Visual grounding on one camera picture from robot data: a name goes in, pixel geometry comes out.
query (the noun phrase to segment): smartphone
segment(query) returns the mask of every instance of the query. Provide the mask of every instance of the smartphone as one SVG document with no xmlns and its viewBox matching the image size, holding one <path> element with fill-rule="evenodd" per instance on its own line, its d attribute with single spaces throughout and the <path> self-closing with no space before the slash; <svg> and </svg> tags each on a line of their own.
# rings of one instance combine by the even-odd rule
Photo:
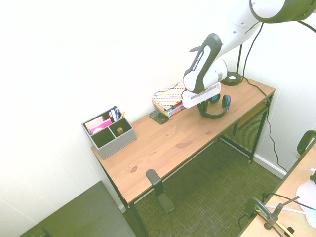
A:
<svg viewBox="0 0 316 237">
<path fill-rule="evenodd" d="M 169 120 L 169 117 L 167 115 L 164 115 L 159 110 L 155 110 L 152 113 L 149 114 L 149 117 L 151 117 L 156 122 L 163 124 Z"/>
</svg>

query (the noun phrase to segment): marker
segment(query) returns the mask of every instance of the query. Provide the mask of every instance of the marker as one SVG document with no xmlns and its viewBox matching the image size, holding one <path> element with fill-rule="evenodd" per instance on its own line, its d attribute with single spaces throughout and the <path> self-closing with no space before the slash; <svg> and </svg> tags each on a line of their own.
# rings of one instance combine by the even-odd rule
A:
<svg viewBox="0 0 316 237">
<path fill-rule="evenodd" d="M 116 115 L 115 115 L 115 110 L 114 110 L 114 108 L 111 108 L 111 114 L 112 114 L 112 117 L 113 117 L 114 122 L 116 122 L 116 121 L 117 121 L 117 117 L 116 117 Z"/>
<path fill-rule="evenodd" d="M 117 117 L 117 120 L 119 120 L 119 109 L 115 108 L 115 115 Z"/>
<path fill-rule="evenodd" d="M 124 114 L 125 114 L 125 111 L 123 112 L 123 114 L 120 116 L 120 118 L 119 118 L 119 119 L 121 119 L 121 118 L 124 116 Z"/>
</svg>

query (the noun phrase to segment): headphones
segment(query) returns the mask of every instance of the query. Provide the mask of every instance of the headphones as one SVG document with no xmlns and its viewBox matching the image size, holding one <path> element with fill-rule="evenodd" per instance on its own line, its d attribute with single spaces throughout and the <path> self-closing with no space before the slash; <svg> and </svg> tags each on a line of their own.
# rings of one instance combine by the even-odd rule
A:
<svg viewBox="0 0 316 237">
<path fill-rule="evenodd" d="M 199 103 L 197 105 L 197 107 L 198 107 L 198 110 L 199 110 L 200 114 L 203 117 L 206 117 L 206 118 L 209 118 L 209 119 L 219 119 L 220 117 L 222 117 L 228 111 L 229 106 L 231 104 L 231 97 L 229 95 L 224 95 L 223 96 L 223 100 L 222 100 L 222 107 L 224 108 L 223 112 L 221 112 L 220 114 L 216 114 L 216 115 L 209 114 L 209 113 L 206 112 L 207 111 L 208 101 L 211 104 L 214 104 L 217 101 L 219 101 L 220 98 L 221 98 L 221 94 L 218 94 L 218 95 L 215 95 L 215 96 L 211 97 L 208 100 L 203 101 L 202 103 Z"/>
</svg>

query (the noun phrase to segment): wire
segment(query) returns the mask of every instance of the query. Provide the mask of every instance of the wire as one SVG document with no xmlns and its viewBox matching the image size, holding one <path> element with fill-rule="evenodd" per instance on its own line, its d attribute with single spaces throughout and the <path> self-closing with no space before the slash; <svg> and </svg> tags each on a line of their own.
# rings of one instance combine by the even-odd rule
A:
<svg viewBox="0 0 316 237">
<path fill-rule="evenodd" d="M 303 21 L 297 21 L 298 23 L 301 23 L 302 25 L 304 25 L 304 26 L 306 26 L 306 27 L 308 27 L 308 28 L 310 28 L 312 31 L 314 31 L 315 33 L 316 33 L 316 30 L 315 30 L 315 28 L 313 28 L 312 26 L 310 26 L 309 24 L 307 24 L 307 23 L 305 23 L 305 22 L 303 22 Z"/>
<path fill-rule="evenodd" d="M 246 59 L 245 59 L 245 64 L 244 64 L 244 66 L 243 66 L 243 71 L 242 71 L 242 78 L 241 78 L 241 82 L 242 82 L 242 81 L 243 81 L 243 79 L 244 79 L 244 75 L 245 75 L 245 68 L 246 68 L 246 63 L 247 63 L 247 60 L 248 60 L 248 56 L 249 56 L 250 51 L 251 51 L 251 49 L 252 49 L 252 47 L 253 47 L 253 44 L 255 43 L 255 41 L 256 41 L 256 39 L 257 39 L 258 35 L 260 34 L 260 32 L 261 32 L 261 30 L 262 30 L 263 24 L 264 24 L 264 23 L 262 23 L 262 24 L 261 24 L 260 30 L 259 30 L 258 34 L 256 35 L 255 39 L 253 40 L 253 42 L 252 42 L 252 44 L 251 44 L 251 47 L 250 47 L 250 49 L 249 49 L 249 51 L 248 51 L 248 54 L 247 54 L 247 56 L 246 56 Z"/>
<path fill-rule="evenodd" d="M 280 195 L 280 194 L 274 194 L 274 193 L 266 194 L 266 193 L 263 193 L 263 194 L 262 194 L 262 196 L 263 196 L 262 203 L 264 202 L 264 198 L 266 198 L 266 197 L 269 196 L 269 195 L 275 195 L 275 196 L 278 196 L 278 197 L 281 197 L 281 198 L 285 198 L 285 199 L 291 200 L 291 198 L 282 196 L 282 195 Z M 303 206 L 303 207 L 306 207 L 306 208 L 308 208 L 308 209 L 310 209 L 310 210 L 316 211 L 316 209 L 314 209 L 314 208 L 312 208 L 312 207 L 309 207 L 309 206 L 306 206 L 306 205 L 304 205 L 304 204 L 301 204 L 301 203 L 299 203 L 298 201 L 293 201 L 293 202 L 296 203 L 296 204 L 299 204 L 299 205 L 301 205 L 301 206 Z"/>
<path fill-rule="evenodd" d="M 259 212 L 257 212 L 256 210 L 255 210 L 255 212 L 256 212 L 262 219 L 264 219 L 266 222 L 268 222 L 267 219 L 264 218 Z M 281 235 L 280 231 L 278 231 L 274 226 L 271 226 L 271 227 L 278 233 L 279 236 L 284 237 L 283 235 Z"/>
<path fill-rule="evenodd" d="M 260 30 L 259 30 L 258 34 L 256 35 L 255 39 L 253 40 L 253 42 L 252 42 L 252 44 L 251 44 L 251 47 L 250 47 L 250 49 L 249 49 L 249 51 L 248 51 L 248 54 L 247 54 L 247 56 L 246 56 L 245 64 L 244 64 L 244 66 L 243 66 L 243 71 L 242 71 L 241 82 L 242 82 L 243 79 L 245 78 L 244 75 L 245 75 L 245 68 L 246 68 L 246 63 L 247 63 L 247 60 L 248 60 L 248 56 L 249 56 L 249 54 L 250 54 L 250 51 L 251 51 L 251 49 L 252 49 L 252 47 L 253 47 L 253 45 L 254 45 L 254 43 L 255 43 L 255 41 L 256 41 L 258 35 L 260 34 L 260 32 L 261 32 L 261 30 L 262 30 L 262 27 L 263 27 L 263 23 L 262 23 L 262 25 L 261 25 L 261 27 L 260 27 Z M 267 97 L 266 93 L 265 93 L 262 89 L 260 89 L 258 86 L 254 85 L 254 84 L 251 84 L 247 78 L 245 78 L 245 79 L 246 79 L 246 81 L 248 82 L 249 85 L 258 88 L 258 90 L 260 90 L 260 91 Z M 275 153 L 275 155 L 276 155 L 276 162 L 277 162 L 278 166 L 281 167 L 282 169 L 284 169 L 284 170 L 286 171 L 286 173 L 287 173 L 288 171 L 287 171 L 283 166 L 281 166 L 281 165 L 279 164 L 279 159 L 278 159 L 278 155 L 277 155 L 277 151 L 276 151 L 276 143 L 275 143 L 275 141 L 273 140 L 273 138 L 272 138 L 272 136 L 271 136 L 272 128 L 271 128 L 271 124 L 270 124 L 270 122 L 269 122 L 269 120 L 268 120 L 269 112 L 270 112 L 270 100 L 268 99 L 267 122 L 268 122 L 268 124 L 269 124 L 269 137 L 270 137 L 270 139 L 271 139 L 272 142 L 273 142 L 273 151 L 274 151 L 274 153 Z"/>
<path fill-rule="evenodd" d="M 241 225 L 240 225 L 240 221 L 241 221 L 241 219 L 244 218 L 246 215 L 247 215 L 247 214 L 244 214 L 244 215 L 242 215 L 242 216 L 238 219 L 238 225 L 239 225 L 240 230 L 242 230 Z"/>
<path fill-rule="evenodd" d="M 265 206 L 265 207 L 266 208 L 270 208 L 270 209 L 276 209 L 276 206 Z M 298 210 L 295 210 L 295 209 L 282 208 L 282 211 L 295 212 L 295 213 L 299 213 L 299 214 L 303 214 L 303 215 L 306 215 L 306 216 L 311 216 L 311 217 L 316 218 L 316 216 L 313 215 L 313 214 L 310 214 L 310 213 L 307 213 L 307 212 L 304 212 L 304 211 L 298 211 Z"/>
</svg>

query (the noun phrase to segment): power cord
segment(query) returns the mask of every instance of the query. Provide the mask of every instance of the power cord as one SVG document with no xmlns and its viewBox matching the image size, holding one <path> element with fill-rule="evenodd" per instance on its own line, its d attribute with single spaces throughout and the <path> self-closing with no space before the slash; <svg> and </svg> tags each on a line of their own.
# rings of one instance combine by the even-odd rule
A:
<svg viewBox="0 0 316 237">
<path fill-rule="evenodd" d="M 307 24 L 307 23 L 305 23 L 305 22 L 303 22 L 303 21 L 297 21 L 298 23 L 301 23 L 302 25 L 304 25 L 304 26 L 306 26 L 306 27 L 308 27 L 308 28 L 310 28 L 312 31 L 314 31 L 315 33 L 316 33 L 316 30 L 315 30 L 315 28 L 313 28 L 312 26 L 310 26 L 309 24 Z"/>
<path fill-rule="evenodd" d="M 241 225 L 240 225 L 240 221 L 242 220 L 242 218 L 244 218 L 247 214 L 242 215 L 239 219 L 238 219 L 238 225 L 240 230 L 242 230 Z"/>
<path fill-rule="evenodd" d="M 250 47 L 250 49 L 249 49 L 249 51 L 248 51 L 248 54 L 247 54 L 247 56 L 246 56 L 245 64 L 244 64 L 244 66 L 243 66 L 243 71 L 242 71 L 242 79 L 241 79 L 241 82 L 242 82 L 243 79 L 245 78 L 244 75 L 245 75 L 245 68 L 246 68 L 246 63 L 247 63 L 247 60 L 248 60 L 248 56 L 249 56 L 249 54 L 250 54 L 250 51 L 251 51 L 251 49 L 252 49 L 252 47 L 253 47 L 253 45 L 254 45 L 254 43 L 255 43 L 255 41 L 256 41 L 258 35 L 260 34 L 260 32 L 261 32 L 261 30 L 262 30 L 263 24 L 264 24 L 264 23 L 262 23 L 262 25 L 261 25 L 261 27 L 260 27 L 260 30 L 259 30 L 258 34 L 256 35 L 255 39 L 253 40 L 253 42 L 252 42 L 252 44 L 251 44 L 251 47 Z M 247 78 L 245 78 L 245 79 L 246 79 L 246 81 L 248 82 L 249 85 L 258 88 L 258 89 L 267 97 L 266 93 L 265 93 L 262 89 L 260 89 L 258 86 L 254 85 L 254 84 L 251 84 Z M 269 98 L 268 98 L 267 122 L 268 122 L 268 124 L 269 124 L 269 137 L 271 138 L 271 140 L 272 140 L 272 142 L 273 142 L 273 151 L 274 151 L 274 153 L 275 153 L 275 155 L 276 155 L 277 164 L 278 164 L 279 167 L 281 167 L 282 169 L 284 169 L 284 170 L 286 171 L 286 173 L 287 173 L 288 171 L 287 171 L 284 167 L 282 167 L 282 166 L 279 164 L 279 158 L 278 158 L 278 155 L 277 155 L 277 152 L 276 152 L 276 143 L 275 143 L 275 141 L 273 140 L 273 138 L 272 138 L 272 136 L 271 136 L 271 130 L 272 130 L 272 128 L 271 128 L 271 124 L 270 124 L 270 122 L 269 122 L 269 120 L 268 120 L 269 112 L 270 112 L 270 100 L 269 100 Z"/>
</svg>

